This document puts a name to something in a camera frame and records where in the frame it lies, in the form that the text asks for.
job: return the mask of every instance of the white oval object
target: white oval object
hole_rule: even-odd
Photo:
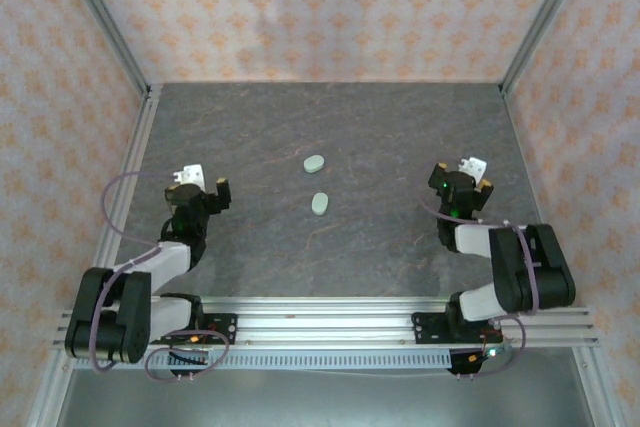
[[[327,205],[329,205],[329,196],[318,192],[311,201],[311,210],[316,215],[322,215],[327,211]]]
[[[321,155],[312,155],[304,161],[304,170],[309,174],[319,171],[324,167],[324,157]]]

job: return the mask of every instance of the orange floral wallpaper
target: orange floral wallpaper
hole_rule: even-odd
[[[543,218],[640,419],[640,2],[565,0],[511,110]]]
[[[106,0],[152,83],[501,81],[542,0]]]
[[[0,425],[25,425],[140,100],[83,0],[0,3]]]

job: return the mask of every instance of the floor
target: floor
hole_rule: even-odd
[[[592,425],[571,349],[529,349],[473,382],[406,370],[220,370],[190,385],[149,382],[141,370],[84,370],[68,392],[59,427]]]
[[[307,174],[305,158],[324,169]],[[448,296],[491,281],[489,261],[449,253],[426,187],[436,161],[475,156],[496,186],[483,218],[538,219],[523,159],[495,85],[170,84],[146,171],[201,163],[233,202],[209,222],[200,264],[163,291],[213,296]],[[140,180],[126,230],[157,239],[166,183]],[[311,212],[317,192],[324,216]],[[144,248],[123,241],[119,261]]]

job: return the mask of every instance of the wall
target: wall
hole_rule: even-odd
[[[542,0],[106,2],[151,82],[498,82]]]
[[[640,419],[640,4],[565,0],[510,101],[543,218]]]
[[[25,425],[140,100],[83,0],[0,5],[0,425]]]

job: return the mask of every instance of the gray marble table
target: gray marble table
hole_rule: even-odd
[[[304,172],[313,154],[324,169]],[[169,84],[142,168],[201,163],[233,203],[211,218],[198,267],[163,291],[215,296],[437,296],[481,286],[489,261],[449,253],[426,187],[433,162],[473,155],[496,186],[483,217],[538,219],[495,85]],[[126,230],[157,239],[164,182],[141,179]],[[317,192],[327,213],[311,212]],[[124,261],[144,247],[123,241]]]

